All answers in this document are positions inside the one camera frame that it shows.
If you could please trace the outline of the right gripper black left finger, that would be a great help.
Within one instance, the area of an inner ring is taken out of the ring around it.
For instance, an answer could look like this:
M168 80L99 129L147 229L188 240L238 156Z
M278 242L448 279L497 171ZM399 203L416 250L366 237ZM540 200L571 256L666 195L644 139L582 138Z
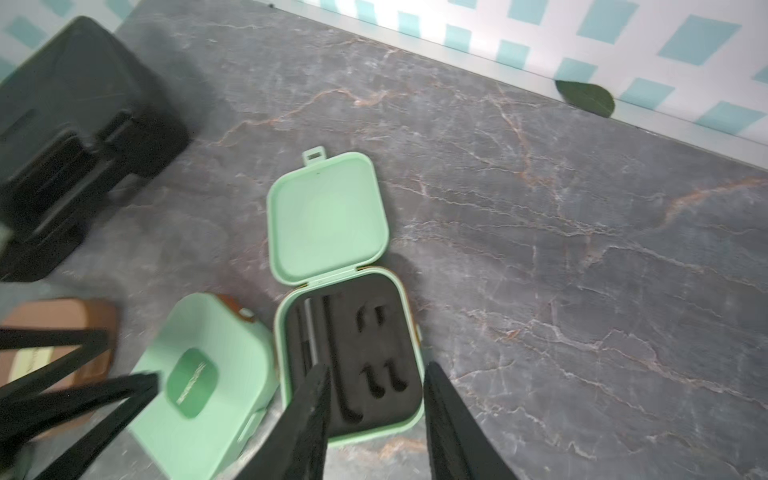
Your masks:
M331 381L317 364L239 479L321 479L330 424Z

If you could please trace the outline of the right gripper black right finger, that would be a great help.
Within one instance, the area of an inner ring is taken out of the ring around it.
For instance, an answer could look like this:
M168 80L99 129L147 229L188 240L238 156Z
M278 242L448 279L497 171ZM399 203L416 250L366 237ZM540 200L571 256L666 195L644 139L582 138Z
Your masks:
M436 362L424 378L424 405L431 474L434 479L514 479L482 432L450 379Z

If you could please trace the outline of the green clipper case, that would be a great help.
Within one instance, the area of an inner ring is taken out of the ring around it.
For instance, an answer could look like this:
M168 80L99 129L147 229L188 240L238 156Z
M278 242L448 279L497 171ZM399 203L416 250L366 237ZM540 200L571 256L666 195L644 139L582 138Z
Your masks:
M308 374L311 298L317 364L330 373L330 445L399 434L423 416L425 367L407 291L379 265L390 235L374 163L320 146L302 160L267 196L270 269L290 287L273 322L282 399L290 404Z
M270 330L230 296L179 300L139 358L159 392L129 428L169 479L213 479L243 451L278 386Z

